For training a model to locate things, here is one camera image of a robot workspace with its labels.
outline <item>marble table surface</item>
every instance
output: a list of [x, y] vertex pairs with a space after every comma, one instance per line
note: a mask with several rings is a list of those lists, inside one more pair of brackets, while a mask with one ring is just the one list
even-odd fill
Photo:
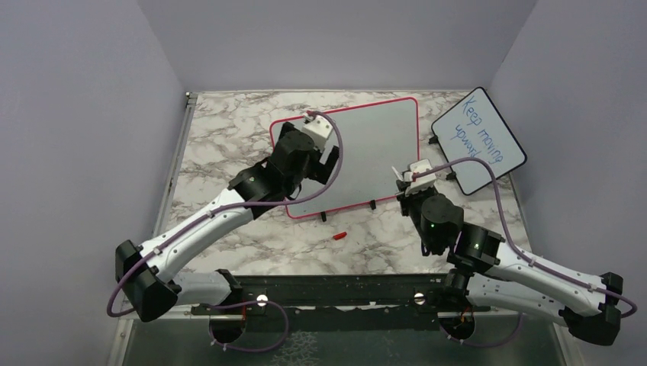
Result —
[[[431, 123], [467, 91], [260, 91], [202, 93], [188, 133], [176, 180], [167, 229], [191, 216], [216, 197], [241, 169], [272, 151], [269, 125], [306, 110], [326, 111], [411, 96], [418, 100], [420, 158], [444, 163], [438, 146], [430, 146]], [[503, 233], [494, 192], [488, 186], [465, 196], [439, 173], [436, 188], [465, 209], [465, 221]], [[499, 180], [505, 216], [515, 243], [530, 250], [513, 188]], [[332, 235], [346, 231], [335, 241]], [[395, 201], [293, 220], [277, 207], [234, 230], [204, 250], [183, 271], [226, 268], [234, 275], [359, 275], [447, 272], [445, 257], [420, 254], [420, 238]]]

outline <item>lavender wall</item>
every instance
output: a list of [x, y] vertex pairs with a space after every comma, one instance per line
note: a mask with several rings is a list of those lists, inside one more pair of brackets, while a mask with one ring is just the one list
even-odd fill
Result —
[[150, 235], [183, 88], [134, 0], [0, 8], [0, 364], [104, 364], [114, 248]]
[[536, 0], [139, 0], [192, 91], [489, 85]]
[[647, 2], [539, 0], [490, 93], [523, 144], [514, 173], [533, 248], [614, 271], [643, 310], [587, 364], [647, 357]]

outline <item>whiteboard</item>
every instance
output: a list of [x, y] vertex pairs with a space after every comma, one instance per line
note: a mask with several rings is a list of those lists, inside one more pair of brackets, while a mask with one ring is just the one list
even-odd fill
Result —
[[[337, 123], [343, 137], [344, 159], [335, 182], [321, 196], [288, 206], [293, 219], [321, 212], [365, 205], [370, 201], [394, 197], [398, 188], [391, 167], [403, 171], [420, 158], [418, 147], [418, 102], [406, 97], [327, 111]], [[277, 120], [269, 127], [272, 146], [284, 122], [295, 127], [304, 125], [303, 117]], [[326, 143], [321, 161], [337, 146], [333, 133]], [[304, 179], [299, 197], [319, 191], [324, 185]]]
[[[486, 161], [497, 178], [523, 165], [527, 156], [510, 128], [478, 87], [431, 124], [448, 162], [466, 156]], [[477, 162], [452, 167], [463, 194], [472, 194], [490, 183], [490, 175]]]

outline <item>purple cable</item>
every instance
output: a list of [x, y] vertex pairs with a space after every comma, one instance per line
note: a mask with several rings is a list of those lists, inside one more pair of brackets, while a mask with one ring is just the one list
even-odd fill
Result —
[[523, 325], [523, 314], [519, 313], [519, 317], [517, 318], [517, 326], [514, 328], [514, 331], [512, 331], [512, 333], [508, 337], [506, 337], [504, 339], [501, 339], [500, 341], [491, 342], [491, 343], [474, 343], [474, 342], [470, 342], [467, 339], [463, 339], [463, 340], [456, 339], [456, 338], [450, 336], [449, 333], [445, 330], [445, 328], [443, 328], [443, 326], [440, 326], [440, 330], [442, 330], [443, 333], [445, 333], [445, 335], [449, 339], [451, 339], [452, 341], [454, 341], [456, 343], [460, 343], [461, 345], [467, 345], [467, 346], [475, 347], [475, 348], [494, 348], [494, 347], [499, 347], [499, 346], [502, 346], [502, 345], [506, 345], [508, 342], [515, 339], [519, 335], [519, 332], [521, 331], [521, 326], [522, 325]]
[[209, 336], [211, 337], [211, 345], [219, 345], [223, 347], [223, 350], [227, 349], [233, 349], [234, 351], [241, 351], [241, 352], [248, 352], [248, 353], [263, 353], [267, 351], [271, 351], [273, 349], [277, 349], [280, 347], [283, 342], [288, 338], [288, 333], [290, 330], [290, 321], [288, 319], [288, 314], [285, 312], [285, 309], [281, 305], [278, 305], [274, 301], [270, 300], [265, 300], [265, 301], [258, 301], [258, 300], [252, 300], [252, 301], [245, 301], [243, 303], [234, 303], [231, 305], [210, 305], [209, 307], [211, 309], [216, 309], [216, 310], [228, 310], [228, 309], [233, 309], [236, 307], [246, 307], [247, 305], [253, 305], [253, 304], [258, 304], [258, 303], [267, 303], [269, 305], [272, 305], [273, 307], [279, 309], [281, 311], [281, 315], [283, 315], [283, 320], [285, 321], [285, 328], [283, 329], [283, 334], [281, 334], [281, 338], [276, 341], [273, 345], [269, 345], [267, 347], [263, 348], [244, 348], [244, 347], [238, 347], [235, 345], [229, 345], [228, 343], [220, 343], [216, 338], [214, 337], [213, 332], [211, 331], [211, 326], [209, 326]]
[[[309, 111], [309, 115], [315, 115], [315, 116], [321, 116], [325, 118], [328, 122], [330, 122], [330, 125], [333, 126], [333, 130], [335, 131], [335, 134], [337, 135], [337, 144], [339, 145], [340, 148], [340, 156], [337, 160], [337, 168], [333, 172], [333, 174], [328, 178], [328, 182], [317, 192], [303, 198], [299, 198], [294, 201], [274, 201], [274, 202], [240, 202], [237, 204], [226, 204], [224, 206], [220, 206], [212, 211], [210, 211], [211, 216], [215, 216], [223, 211], [230, 210], [232, 208], [239, 208], [239, 207], [258, 207], [258, 206], [271, 206], [271, 207], [276, 207], [276, 206], [289, 206], [291, 204], [302, 204], [305, 201], [312, 200], [316, 197], [319, 197], [322, 193], [328, 190], [331, 185], [333, 185], [333, 182], [337, 179], [337, 176], [340, 174], [340, 170], [342, 168], [342, 162], [343, 162], [343, 142], [342, 142], [342, 134], [340, 132], [340, 129], [337, 127], [335, 124], [335, 121], [330, 118], [327, 114], [319, 112], [319, 111]], [[173, 234], [170, 236], [167, 240], [162, 242], [162, 244], [159, 244], [156, 249], [158, 251], [164, 250], [167, 246], [170, 246], [171, 243], [175, 242], [180, 236], [186, 234], [189, 230], [193, 229], [196, 225], [201, 223], [202, 221], [205, 221], [206, 219], [209, 218], [209, 215], [204, 214], [197, 219], [193, 220], [190, 222], [187, 226], [181, 228], [177, 233]], [[117, 299], [117, 295], [119, 295], [119, 291], [121, 291], [124, 288], [124, 285], [126, 282], [130, 279], [130, 276], [139, 269], [144, 263], [148, 262], [153, 256], [156, 255], [156, 251], [152, 251], [145, 255], [142, 259], [137, 261], [133, 267], [131, 267], [126, 274], [119, 280], [117, 283], [117, 287], [112, 291], [112, 294], [110, 295], [110, 299], [108, 300], [108, 306], [106, 309], [106, 313], [108, 314], [109, 317], [112, 318], [117, 318], [119, 316], [124, 316], [126, 314], [130, 314], [135, 309], [127, 309], [123, 310], [120, 312], [114, 312], [112, 311], [112, 307], [114, 306], [114, 301]]]
[[[455, 164], [459, 164], [461, 162], [477, 162], [477, 163], [483, 165], [488, 170], [488, 174], [490, 174], [490, 179], [492, 180], [492, 186], [494, 187], [494, 196], [496, 197], [497, 208], [499, 210], [499, 217], [501, 219], [501, 224], [503, 225], [503, 228], [504, 228], [504, 233], [505, 233], [505, 236], [506, 236], [507, 244], [519, 257], [523, 258], [524, 261], [530, 263], [532, 261], [532, 259], [529, 256], [527, 256], [525, 253], [523, 253], [521, 251], [521, 249], [519, 249], [514, 244], [514, 242], [512, 241], [512, 236], [510, 234], [509, 229], [507, 228], [507, 224], [506, 224], [506, 221], [505, 221], [504, 208], [503, 208], [503, 204], [501, 203], [501, 193], [499, 192], [499, 186], [497, 184], [496, 175], [494, 175], [494, 171], [492, 171], [492, 168], [484, 160], [481, 160], [479, 158], [472, 158], [472, 157], [465, 157], [465, 158], [456, 159], [456, 160], [453, 160], [453, 161], [448, 162], [446, 164], [437, 166], [434, 169], [429, 170], [428, 172], [414, 174], [413, 179], [421, 178], [421, 177], [423, 177], [425, 175], [429, 175], [429, 174], [433, 174], [435, 172], [439, 172], [439, 171], [441, 171], [443, 169], [449, 168], [450, 166], [455, 165]], [[608, 295], [608, 296], [611, 296], [611, 297], [615, 297], [616, 299], [619, 299], [621, 301], [624, 301], [625, 303], [629, 304], [629, 306], [631, 306], [631, 309], [629, 311], [627, 311], [626, 313], [623, 313], [623, 315], [622, 315], [623, 318], [631, 316], [636, 311], [638, 311], [638, 306], [636, 305], [636, 303], [634, 303], [630, 299], [624, 297], [623, 295], [616, 294], [615, 292], [609, 291], [609, 290], [604, 289], [604, 288], [598, 288], [598, 287], [592, 288], [589, 284], [587, 284], [587, 283], [585, 283], [583, 281], [579, 281], [578, 279], [572, 278], [572, 277], [567, 276], [566, 274], [563, 274], [563, 273], [561, 273], [559, 271], [556, 271], [556, 270], [554, 270], [552, 268], [546, 267], [545, 265], [543, 265], [543, 264], [541, 264], [539, 262], [535, 262], [533, 265], [535, 267], [543, 270], [546, 273], [549, 273], [549, 274], [551, 274], [553, 276], [556, 276], [557, 278], [561, 278], [564, 281], [570, 282], [572, 284], [576, 284], [577, 286], [584, 287], [587, 290], [593, 290], [593, 291], [596, 291], [596, 292], [599, 292], [599, 293], [602, 293], [602, 294], [605, 294], [605, 295]]]

